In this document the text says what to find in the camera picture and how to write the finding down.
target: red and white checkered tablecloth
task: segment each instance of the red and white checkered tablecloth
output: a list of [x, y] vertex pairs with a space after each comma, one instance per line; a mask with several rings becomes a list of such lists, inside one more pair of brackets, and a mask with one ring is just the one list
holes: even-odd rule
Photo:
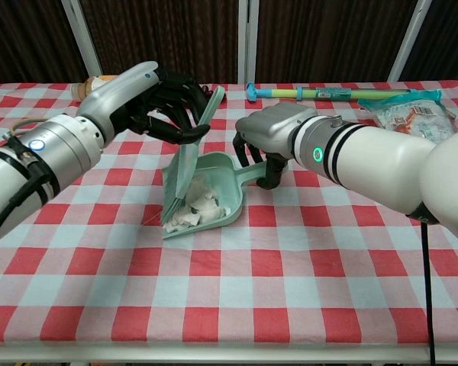
[[[456, 81], [311, 86], [441, 88], [458, 127]], [[224, 87], [201, 151], [234, 156], [236, 120], [279, 100], [251, 104], [242, 85]], [[303, 103], [373, 124], [356, 102]], [[18, 118], [77, 107], [66, 84], [0, 85], [0, 139]], [[427, 341], [416, 223], [292, 162], [277, 189], [247, 188], [235, 223], [164, 242], [160, 169], [177, 149], [120, 134], [0, 240], [0, 342]], [[430, 233], [436, 340], [458, 342], [458, 240]]]

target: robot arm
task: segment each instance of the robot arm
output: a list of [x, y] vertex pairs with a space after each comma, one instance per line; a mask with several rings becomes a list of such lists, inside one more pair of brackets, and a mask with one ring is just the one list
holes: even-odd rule
[[[146, 62], [94, 90], [77, 117], [61, 114], [23, 134], [12, 127], [0, 148], [0, 238], [91, 169], [126, 129], [170, 143], [199, 140], [210, 127], [192, 126], [186, 108], [197, 124], [206, 105], [193, 79]], [[148, 115], [155, 109], [175, 125]]]
[[439, 145], [429, 140], [319, 116], [314, 108], [280, 103], [236, 123], [234, 148], [244, 145], [278, 186], [289, 159], [384, 206], [425, 223], [441, 223], [458, 237], [458, 133]]

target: white pole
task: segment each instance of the white pole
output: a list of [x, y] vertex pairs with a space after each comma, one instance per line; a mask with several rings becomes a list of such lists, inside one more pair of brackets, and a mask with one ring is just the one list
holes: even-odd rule
[[248, 0], [239, 0], [239, 16], [237, 18], [237, 84], [246, 83], [247, 2]]
[[388, 82], [397, 82], [398, 78], [400, 78], [430, 5], [431, 0], [418, 0], [414, 14], [412, 14], [411, 21], [407, 27], [407, 32], [405, 32], [404, 39], [402, 40], [402, 45], [395, 58], [394, 66], [390, 70], [389, 78], [387, 79]]
[[68, 22], [75, 36], [79, 52], [82, 54], [83, 63], [89, 76], [101, 75], [102, 68], [98, 61], [95, 46], [90, 37], [89, 29], [83, 16], [79, 0], [61, 0]]
[[258, 41], [258, 14], [260, 0], [250, 1], [249, 41], [247, 49], [247, 81], [254, 82], [256, 75], [256, 44]]

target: dark brown curtain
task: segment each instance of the dark brown curtain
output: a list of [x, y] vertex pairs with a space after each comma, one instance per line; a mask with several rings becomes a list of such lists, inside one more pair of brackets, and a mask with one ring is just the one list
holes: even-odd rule
[[260, 0], [257, 82], [385, 81], [414, 0]]
[[155, 60], [199, 82], [237, 80], [237, 0], [82, 0], [105, 74]]
[[458, 0], [434, 0], [401, 80], [458, 80]]
[[59, 0], [0, 0], [0, 83], [87, 77]]

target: green indicator light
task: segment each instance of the green indicator light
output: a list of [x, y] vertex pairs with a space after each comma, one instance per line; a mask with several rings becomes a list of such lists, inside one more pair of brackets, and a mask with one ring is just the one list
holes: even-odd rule
[[321, 162], [322, 158], [324, 157], [324, 153], [322, 152], [322, 149], [320, 147], [316, 147], [312, 152], [312, 156], [314, 156], [314, 160], [316, 162]]

